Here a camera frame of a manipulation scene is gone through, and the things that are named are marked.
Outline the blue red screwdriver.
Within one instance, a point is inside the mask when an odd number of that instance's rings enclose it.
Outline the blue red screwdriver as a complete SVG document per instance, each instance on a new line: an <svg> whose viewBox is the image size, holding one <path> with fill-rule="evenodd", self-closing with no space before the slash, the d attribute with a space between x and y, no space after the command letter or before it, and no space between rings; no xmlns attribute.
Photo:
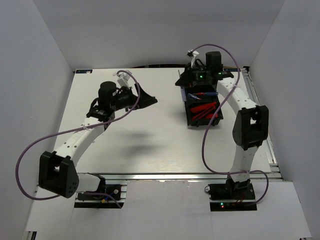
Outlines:
<svg viewBox="0 0 320 240"><path fill-rule="evenodd" d="M191 98L191 99L193 99L193 100L199 100L199 101L201 101L201 100L202 100L202 99L201 99L201 98L199 98L198 96L193 95L193 94L191 94L191 93L189 93L189 94L188 94L188 97L189 97L189 98Z"/></svg>
<svg viewBox="0 0 320 240"><path fill-rule="evenodd" d="M219 95L219 93L217 91L213 91L213 92L198 92L198 93L195 93L195 95L197 95L197 96L217 97Z"/></svg>
<svg viewBox="0 0 320 240"><path fill-rule="evenodd" d="M178 72L178 80L176 81L176 86L180 87L181 98L182 98L182 101L185 103L187 101L185 88L180 84L180 78L181 78L180 70L178 69L177 72Z"/></svg>

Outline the large red black utility knife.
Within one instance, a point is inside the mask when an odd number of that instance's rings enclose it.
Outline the large red black utility knife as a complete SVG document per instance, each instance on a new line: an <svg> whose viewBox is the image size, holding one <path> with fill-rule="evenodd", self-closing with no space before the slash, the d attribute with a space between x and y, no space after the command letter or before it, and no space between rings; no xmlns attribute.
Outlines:
<svg viewBox="0 0 320 240"><path fill-rule="evenodd" d="M192 120L195 121L206 118L207 115L210 115L211 112L216 109L216 106L217 102L210 102L190 108L193 114Z"/></svg>

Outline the red black utility knife small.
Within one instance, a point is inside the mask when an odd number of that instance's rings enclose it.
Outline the red black utility knife small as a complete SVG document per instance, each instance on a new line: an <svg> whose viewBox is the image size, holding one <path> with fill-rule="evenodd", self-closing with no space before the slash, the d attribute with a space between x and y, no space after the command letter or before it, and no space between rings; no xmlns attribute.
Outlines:
<svg viewBox="0 0 320 240"><path fill-rule="evenodd" d="M211 114L208 114L206 116L207 119L211 119L212 117L214 117L215 119L218 119L219 118L219 114L218 113L217 114L211 113Z"/></svg>

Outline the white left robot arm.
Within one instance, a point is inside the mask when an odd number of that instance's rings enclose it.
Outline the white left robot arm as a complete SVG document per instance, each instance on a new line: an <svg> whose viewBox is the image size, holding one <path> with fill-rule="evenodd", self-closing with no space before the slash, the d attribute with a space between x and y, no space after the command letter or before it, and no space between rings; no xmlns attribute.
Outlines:
<svg viewBox="0 0 320 240"><path fill-rule="evenodd" d="M93 173L77 173L76 166L88 147L109 127L116 111L143 109L158 102L138 84L134 86L139 96L134 95L130 87L118 88L112 81L100 84L98 97L92 101L80 130L53 152L45 151L40 156L40 188L65 198L78 192L88 192L96 200L105 196L105 178Z"/></svg>

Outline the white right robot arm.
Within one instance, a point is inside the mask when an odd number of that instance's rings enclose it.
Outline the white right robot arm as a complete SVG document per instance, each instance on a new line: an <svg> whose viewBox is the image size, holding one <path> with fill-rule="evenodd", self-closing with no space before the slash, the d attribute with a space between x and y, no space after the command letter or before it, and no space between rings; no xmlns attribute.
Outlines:
<svg viewBox="0 0 320 240"><path fill-rule="evenodd" d="M232 79L234 75L224 70L219 51L205 54L205 62L198 59L198 52L188 52L191 62L175 85L180 87L187 125L215 126L223 119L219 96L224 97L236 117L232 137L236 151L228 174L226 195L236 200L250 183L250 170L254 156L268 137L269 109L258 105L242 91Z"/></svg>

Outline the black middle storage bin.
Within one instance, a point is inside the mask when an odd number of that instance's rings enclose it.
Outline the black middle storage bin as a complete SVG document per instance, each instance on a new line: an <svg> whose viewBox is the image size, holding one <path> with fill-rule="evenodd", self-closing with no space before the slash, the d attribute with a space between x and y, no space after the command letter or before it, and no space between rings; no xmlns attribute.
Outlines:
<svg viewBox="0 0 320 240"><path fill-rule="evenodd" d="M195 100L195 99L189 98L188 94L195 95L196 93L202 93L202 92L217 92L217 90L211 85L195 85L191 87L184 87L184 90L186 95L186 101ZM195 95L195 96L201 98L202 100L217 97L217 96L200 96L200 95Z"/></svg>

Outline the black storage bin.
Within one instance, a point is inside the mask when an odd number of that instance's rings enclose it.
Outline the black storage bin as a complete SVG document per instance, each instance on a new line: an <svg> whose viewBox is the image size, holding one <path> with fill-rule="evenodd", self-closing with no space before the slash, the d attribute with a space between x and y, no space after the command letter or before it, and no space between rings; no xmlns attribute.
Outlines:
<svg viewBox="0 0 320 240"><path fill-rule="evenodd" d="M202 93L202 92L217 92L217 90L211 85L195 85L191 87L184 87L184 90L186 95L186 101L195 100L195 99L189 98L188 94L195 95L196 93ZM200 96L200 95L195 95L195 96L201 98L202 100L217 97L217 96Z"/></svg>
<svg viewBox="0 0 320 240"><path fill-rule="evenodd" d="M211 119L202 118L202 119L198 119L198 120L192 120L193 114L191 113L190 108L193 108L193 107L196 107L199 105L203 105L203 104L212 103L212 102L217 102L216 109L211 112L211 114L214 114L215 111L217 110L217 108L220 106L220 101L218 100L217 97L209 98L209 99L205 99L205 100L188 99L184 103L187 125L189 127L199 127L199 126L208 125Z"/></svg>

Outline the black near storage bin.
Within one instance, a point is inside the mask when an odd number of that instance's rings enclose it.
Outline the black near storage bin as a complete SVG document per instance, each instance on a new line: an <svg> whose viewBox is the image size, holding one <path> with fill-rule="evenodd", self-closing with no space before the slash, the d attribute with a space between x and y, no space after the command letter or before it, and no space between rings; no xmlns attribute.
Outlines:
<svg viewBox="0 0 320 240"><path fill-rule="evenodd" d="M184 103L187 125L189 127L199 127L199 126L208 125L211 119L202 118L202 119L198 119L198 120L192 120L193 114L191 113L190 108L193 108L193 107L196 107L199 105L203 105L203 104L212 103L212 102L217 102L216 109L211 112L211 114L214 114L215 111L217 110L217 108L220 106L220 101L218 100L217 97L209 98L209 99L205 99L205 100L188 99Z"/></svg>

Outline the blue label sticker right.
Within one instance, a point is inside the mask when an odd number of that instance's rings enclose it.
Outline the blue label sticker right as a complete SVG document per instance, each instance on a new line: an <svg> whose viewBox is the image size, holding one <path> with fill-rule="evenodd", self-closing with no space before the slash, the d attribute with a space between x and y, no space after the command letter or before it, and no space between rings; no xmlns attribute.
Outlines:
<svg viewBox="0 0 320 240"><path fill-rule="evenodd" d="M225 67L223 70L226 72L241 72L241 69L233 68L233 67Z"/></svg>

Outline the blue label sticker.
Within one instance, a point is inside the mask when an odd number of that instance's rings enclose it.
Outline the blue label sticker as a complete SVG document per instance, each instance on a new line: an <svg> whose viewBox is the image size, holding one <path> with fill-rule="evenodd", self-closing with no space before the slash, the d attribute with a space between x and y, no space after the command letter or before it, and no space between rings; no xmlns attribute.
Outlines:
<svg viewBox="0 0 320 240"><path fill-rule="evenodd" d="M226 72L241 72L241 69L233 68L233 67L225 67L223 70Z"/></svg>
<svg viewBox="0 0 320 240"><path fill-rule="evenodd" d="M91 74L92 72L92 69L77 69L75 74Z"/></svg>

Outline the blue label sticker left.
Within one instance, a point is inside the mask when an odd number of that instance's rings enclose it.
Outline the blue label sticker left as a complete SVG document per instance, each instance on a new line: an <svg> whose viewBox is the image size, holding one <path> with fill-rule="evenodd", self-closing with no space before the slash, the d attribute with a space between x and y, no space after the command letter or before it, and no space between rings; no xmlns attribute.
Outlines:
<svg viewBox="0 0 320 240"><path fill-rule="evenodd" d="M92 72L92 69L77 69L75 74L91 74Z"/></svg>

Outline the aluminium frame rail right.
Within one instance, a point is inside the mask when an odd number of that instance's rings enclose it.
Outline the aluminium frame rail right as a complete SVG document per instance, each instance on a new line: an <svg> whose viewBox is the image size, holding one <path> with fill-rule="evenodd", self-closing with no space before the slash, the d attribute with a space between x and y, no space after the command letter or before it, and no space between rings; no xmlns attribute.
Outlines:
<svg viewBox="0 0 320 240"><path fill-rule="evenodd" d="M241 150L255 150L253 164L268 164L266 169L262 166L252 167L251 174L261 173L268 178L266 173L280 172L269 145L269 110L265 105L259 105L248 68L241 68L241 74L248 94L244 102L248 106L241 107L236 114L236 124L244 128L240 131L240 140L236 143L240 144Z"/></svg>

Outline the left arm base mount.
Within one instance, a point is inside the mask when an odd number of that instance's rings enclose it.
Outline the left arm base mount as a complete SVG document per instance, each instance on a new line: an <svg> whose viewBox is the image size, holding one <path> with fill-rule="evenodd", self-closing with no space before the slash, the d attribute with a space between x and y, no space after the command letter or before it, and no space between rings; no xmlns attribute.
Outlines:
<svg viewBox="0 0 320 240"><path fill-rule="evenodd" d="M76 194L74 208L76 209L120 209L124 206L127 195L127 182L121 180L106 180L99 190L89 194Z"/></svg>

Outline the aluminium frame rail front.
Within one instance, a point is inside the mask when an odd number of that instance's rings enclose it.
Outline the aluminium frame rail front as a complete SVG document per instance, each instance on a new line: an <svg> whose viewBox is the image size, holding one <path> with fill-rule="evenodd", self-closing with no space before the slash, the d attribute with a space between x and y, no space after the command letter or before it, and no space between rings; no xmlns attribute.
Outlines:
<svg viewBox="0 0 320 240"><path fill-rule="evenodd" d="M121 180L121 181L144 181L144 180L191 180L191 181L200 181L200 180L209 180L209 181L225 181L227 177L225 175L209 174L209 173L155 173L155 174L102 174L96 173L99 176L104 177L106 180ZM269 172L266 173L270 181L282 181L282 175L280 172ZM252 181L265 180L266 177L263 173L252 173L250 175Z"/></svg>

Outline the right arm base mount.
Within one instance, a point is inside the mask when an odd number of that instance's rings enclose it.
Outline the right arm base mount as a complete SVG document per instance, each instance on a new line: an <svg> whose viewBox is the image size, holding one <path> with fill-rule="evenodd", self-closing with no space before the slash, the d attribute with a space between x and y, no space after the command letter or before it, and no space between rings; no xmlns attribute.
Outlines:
<svg viewBox="0 0 320 240"><path fill-rule="evenodd" d="M204 192L209 196L211 212L257 211L256 196L253 185L232 190L227 183L208 184Z"/></svg>

